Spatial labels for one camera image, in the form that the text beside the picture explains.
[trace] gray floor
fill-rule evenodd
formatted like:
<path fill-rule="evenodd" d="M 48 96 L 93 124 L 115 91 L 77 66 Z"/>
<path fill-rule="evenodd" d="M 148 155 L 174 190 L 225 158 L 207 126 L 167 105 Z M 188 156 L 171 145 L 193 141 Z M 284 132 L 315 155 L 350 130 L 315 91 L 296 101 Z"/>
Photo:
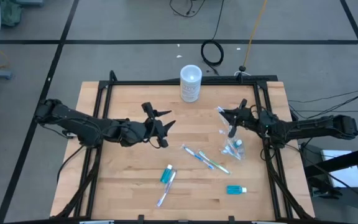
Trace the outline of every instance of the gray floor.
<path fill-rule="evenodd" d="M 46 0 L 42 8 L 24 10 L 22 22 L 3 29 L 1 40 L 58 40 L 73 1 Z M 186 11 L 184 0 L 175 7 Z M 195 1 L 195 7 L 201 1 Z M 358 0 L 347 1 L 358 25 Z M 262 1 L 227 0 L 217 39 L 248 39 Z M 174 16 L 168 1 L 81 0 L 67 39 L 209 39 L 216 27 L 220 1 L 208 0 L 191 19 Z M 356 40 L 337 0 L 269 1 L 256 39 Z M 11 59 L 12 80 L 0 80 L 0 204 L 24 142 L 56 45 L 0 45 Z M 226 44 L 221 75 L 232 75 L 244 59 L 246 45 Z M 207 47 L 211 60 L 216 49 Z M 113 69 L 119 80 L 163 80 L 178 77 L 182 66 L 208 67 L 199 44 L 65 45 L 48 93 L 75 107 L 81 82 L 104 80 Z M 358 90 L 358 45 L 253 45 L 247 63 L 253 75 L 278 75 L 289 99 L 310 100 Z M 323 110 L 348 97 L 302 105 L 299 110 Z M 343 107 L 358 110 L 358 100 Z M 355 117 L 358 113 L 346 113 Z M 47 218 L 57 170 L 66 141 L 37 128 L 6 221 Z M 316 138 L 310 144 L 326 149 L 358 149 L 352 141 Z M 318 218 L 358 223 L 358 210 L 335 201 L 313 199 Z"/>

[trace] white cup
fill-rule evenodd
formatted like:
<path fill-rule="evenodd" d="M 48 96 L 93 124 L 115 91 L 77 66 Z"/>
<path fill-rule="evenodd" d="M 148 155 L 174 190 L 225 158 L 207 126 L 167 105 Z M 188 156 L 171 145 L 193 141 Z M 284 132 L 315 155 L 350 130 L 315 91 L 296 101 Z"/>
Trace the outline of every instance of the white cup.
<path fill-rule="evenodd" d="M 200 95 L 203 72 L 196 65 L 186 65 L 180 70 L 181 98 L 186 103 L 196 101 Z"/>

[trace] table frame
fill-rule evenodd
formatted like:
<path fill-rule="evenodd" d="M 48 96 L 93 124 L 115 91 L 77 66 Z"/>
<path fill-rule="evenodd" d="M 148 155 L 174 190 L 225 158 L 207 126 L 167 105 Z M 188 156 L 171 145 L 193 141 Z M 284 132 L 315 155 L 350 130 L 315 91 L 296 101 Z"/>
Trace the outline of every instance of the table frame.
<path fill-rule="evenodd" d="M 272 111 L 272 107 L 270 104 L 270 98 L 267 88 L 267 82 L 276 82 L 277 76 L 275 75 L 264 75 L 264 76 L 242 76 L 239 74 L 236 77 L 203 77 L 201 80 L 202 85 L 244 85 L 244 86 L 252 86 L 254 88 L 254 96 L 258 113 L 262 111 L 262 103 L 260 100 L 259 89 L 262 90 L 264 94 L 264 101 L 266 110 Z M 112 88 L 114 85 L 179 85 L 180 79 L 171 79 L 171 80 L 162 80 L 162 81 L 118 81 L 114 72 L 110 71 L 109 80 L 99 81 L 98 92 L 96 94 L 96 102 L 94 106 L 93 116 L 98 117 L 100 111 L 100 105 L 102 100 L 102 93 L 106 89 L 106 99 L 104 101 L 104 109 L 102 118 L 107 118 Z M 266 139 L 262 139 L 262 144 L 264 147 L 265 157 L 270 157 L 269 142 Z M 94 196 L 96 193 L 96 184 L 98 179 L 99 165 L 101 160 L 103 144 L 96 148 L 87 148 L 85 159 L 83 163 L 83 169 L 81 172 L 80 178 L 80 186 L 78 190 L 74 194 L 73 198 L 67 204 L 67 206 L 60 212 L 58 215 L 51 217 L 48 220 L 34 220 L 34 221 L 26 221 L 26 222 L 15 222 L 15 223 L 81 223 L 85 221 L 91 221 L 91 215 L 93 210 L 93 202 Z M 89 164 L 91 162 L 91 153 L 92 150 L 96 150 L 96 154 L 94 156 L 94 162 L 92 168 L 88 171 Z M 266 160 L 268 179 L 270 185 L 270 193 L 272 196 L 273 210 L 275 215 L 276 222 L 286 222 L 286 223 L 330 223 L 324 221 L 317 220 L 305 220 L 305 219 L 295 219 L 293 218 L 292 209 L 296 211 L 296 206 L 291 207 L 291 205 L 298 205 L 295 198 L 292 196 L 290 191 L 287 189 L 287 183 L 285 179 L 285 172 L 283 168 L 283 162 L 281 153 L 279 150 L 276 151 L 276 165 L 278 173 L 275 171 L 273 163 L 271 160 Z M 90 184 L 89 188 L 89 197 L 86 206 L 85 216 L 81 216 L 81 205 L 83 201 L 83 194 L 87 187 Z M 276 184 L 279 186 L 280 190 L 283 192 L 283 202 L 285 207 L 286 216 L 281 216 L 280 206 L 278 202 L 278 195 Z M 227 223 L 227 221 L 189 221 L 189 220 L 144 220 L 144 215 L 139 214 L 137 220 L 110 220 L 110 223 L 178 223 L 178 222 L 192 222 L 192 223 Z M 228 223 L 252 223 L 251 221 L 235 221 L 233 216 L 228 217 Z"/>

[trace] wooden table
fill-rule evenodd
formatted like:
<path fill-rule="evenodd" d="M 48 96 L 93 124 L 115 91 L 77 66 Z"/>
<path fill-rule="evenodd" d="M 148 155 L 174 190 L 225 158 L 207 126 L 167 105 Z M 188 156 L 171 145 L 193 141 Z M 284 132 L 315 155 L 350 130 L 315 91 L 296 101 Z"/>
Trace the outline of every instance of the wooden table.
<path fill-rule="evenodd" d="M 97 82 L 82 84 L 78 111 L 92 115 L 97 86 Z M 273 112 L 289 121 L 283 83 L 268 82 L 268 92 Z M 179 86 L 113 86 L 108 118 L 143 122 L 146 114 L 140 105 L 149 101 L 156 110 L 172 110 L 160 118 L 163 123 L 174 119 L 177 122 L 168 133 L 169 147 L 165 149 L 142 143 L 129 148 L 111 142 L 103 144 L 92 219 L 136 220 L 143 214 L 146 220 L 227 220 L 230 215 L 236 220 L 274 220 L 266 164 L 260 158 L 261 139 L 251 131 L 238 128 L 237 133 L 246 146 L 246 159 L 238 161 L 219 151 L 225 136 L 218 133 L 224 125 L 216 107 L 235 108 L 243 98 L 248 100 L 247 107 L 255 104 L 251 86 L 202 86 L 200 98 L 195 103 L 181 100 Z M 232 174 L 209 170 L 204 163 L 180 149 L 182 144 L 194 151 L 201 149 Z M 76 139 L 69 140 L 65 159 L 78 147 Z M 62 170 L 51 215 L 60 212 L 77 190 L 84 155 L 85 152 L 81 152 Z M 282 161 L 288 189 L 306 212 L 314 216 L 299 153 L 290 147 L 284 148 Z M 159 180 L 168 164 L 178 172 L 164 203 L 157 208 L 164 188 Z M 247 193 L 227 195 L 227 185 L 247 187 Z M 284 217 L 279 190 L 278 197 Z M 85 193 L 83 208 L 87 199 L 88 193 Z"/>

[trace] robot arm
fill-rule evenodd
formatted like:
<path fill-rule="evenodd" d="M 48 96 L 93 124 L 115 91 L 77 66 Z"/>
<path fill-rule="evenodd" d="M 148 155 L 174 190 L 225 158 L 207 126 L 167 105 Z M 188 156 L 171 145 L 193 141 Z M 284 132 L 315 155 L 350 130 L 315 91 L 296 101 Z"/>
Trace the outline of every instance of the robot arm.
<path fill-rule="evenodd" d="M 175 121 L 165 126 L 156 117 L 170 111 L 158 112 L 153 110 L 150 103 L 142 104 L 148 118 L 143 122 L 127 119 L 98 119 L 79 111 L 70 109 L 60 100 L 44 100 L 39 103 L 35 112 L 35 120 L 40 125 L 57 124 L 78 136 L 85 146 L 97 146 L 103 140 L 118 142 L 124 147 L 133 146 L 139 142 L 148 142 L 151 137 L 157 137 L 160 147 L 167 147 L 164 139 Z"/>
<path fill-rule="evenodd" d="M 232 126 L 230 138 L 236 133 L 237 126 L 256 132 L 259 136 L 268 136 L 271 145 L 278 148 L 283 148 L 293 139 L 321 136 L 354 139 L 358 135 L 356 121 L 349 116 L 324 116 L 318 119 L 286 122 L 280 120 L 277 115 L 263 110 L 256 119 L 250 108 L 246 108 L 246 104 L 247 100 L 243 99 L 238 108 L 220 112 Z"/>

